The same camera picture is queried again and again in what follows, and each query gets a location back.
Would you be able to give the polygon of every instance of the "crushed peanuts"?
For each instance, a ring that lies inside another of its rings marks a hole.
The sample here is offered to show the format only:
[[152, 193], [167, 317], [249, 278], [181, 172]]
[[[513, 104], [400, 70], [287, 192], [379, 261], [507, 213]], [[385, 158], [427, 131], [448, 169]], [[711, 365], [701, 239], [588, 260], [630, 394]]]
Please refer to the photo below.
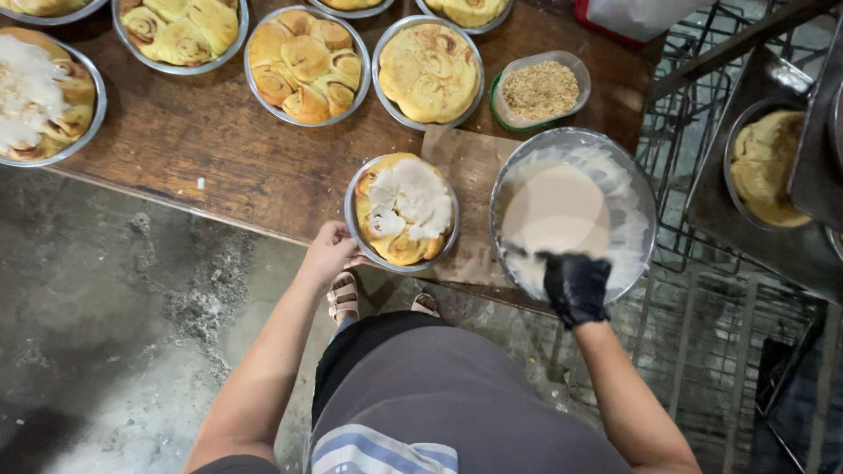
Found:
[[526, 120], [542, 120], [573, 109], [579, 96], [577, 78], [567, 66], [545, 61], [503, 78], [503, 98]]

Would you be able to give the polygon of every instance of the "concrete floor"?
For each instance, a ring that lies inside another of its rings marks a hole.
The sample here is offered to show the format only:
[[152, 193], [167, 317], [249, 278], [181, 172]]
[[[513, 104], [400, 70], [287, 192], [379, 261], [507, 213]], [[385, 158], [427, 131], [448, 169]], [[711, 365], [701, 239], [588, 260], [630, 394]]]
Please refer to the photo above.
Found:
[[[292, 281], [301, 246], [43, 170], [0, 169], [0, 471], [177, 472], [213, 397]], [[556, 320], [359, 267], [363, 310], [422, 288], [457, 326], [500, 344], [536, 390], [567, 398]], [[301, 472], [322, 304], [276, 444]]]

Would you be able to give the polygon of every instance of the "sandal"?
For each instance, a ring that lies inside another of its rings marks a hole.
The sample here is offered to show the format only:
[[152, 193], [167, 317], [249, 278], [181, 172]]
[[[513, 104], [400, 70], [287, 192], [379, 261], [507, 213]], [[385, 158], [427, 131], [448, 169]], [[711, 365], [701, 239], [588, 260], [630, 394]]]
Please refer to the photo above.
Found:
[[357, 310], [357, 280], [350, 272], [342, 272], [334, 278], [328, 292], [328, 315], [340, 325], [340, 321], [352, 318], [354, 322], [360, 320]]
[[416, 295], [413, 299], [413, 305], [410, 307], [410, 311], [418, 311], [426, 315], [431, 315], [434, 318], [442, 317], [436, 311], [436, 300], [433, 299], [433, 296], [427, 293], [419, 293]]

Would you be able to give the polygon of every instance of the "person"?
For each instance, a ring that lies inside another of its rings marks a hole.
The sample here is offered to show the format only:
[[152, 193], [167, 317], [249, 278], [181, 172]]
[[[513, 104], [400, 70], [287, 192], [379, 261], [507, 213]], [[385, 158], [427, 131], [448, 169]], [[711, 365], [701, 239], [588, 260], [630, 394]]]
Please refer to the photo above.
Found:
[[323, 294], [337, 322], [315, 378], [304, 470], [699, 473], [682, 433], [630, 363], [603, 306], [610, 265], [544, 254], [551, 306], [573, 330], [605, 436], [547, 406], [495, 344], [452, 327], [427, 294], [360, 319], [345, 224], [325, 224], [229, 376], [184, 472], [277, 474], [273, 444]]

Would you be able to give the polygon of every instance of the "gloved hand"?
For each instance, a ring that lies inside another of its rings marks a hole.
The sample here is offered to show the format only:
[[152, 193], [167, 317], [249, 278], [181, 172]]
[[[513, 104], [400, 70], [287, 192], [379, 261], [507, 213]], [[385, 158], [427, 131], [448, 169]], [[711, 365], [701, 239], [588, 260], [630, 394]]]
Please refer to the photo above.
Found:
[[545, 291], [566, 327], [609, 319], [603, 300], [612, 264], [583, 254], [538, 252], [536, 256], [547, 262]]

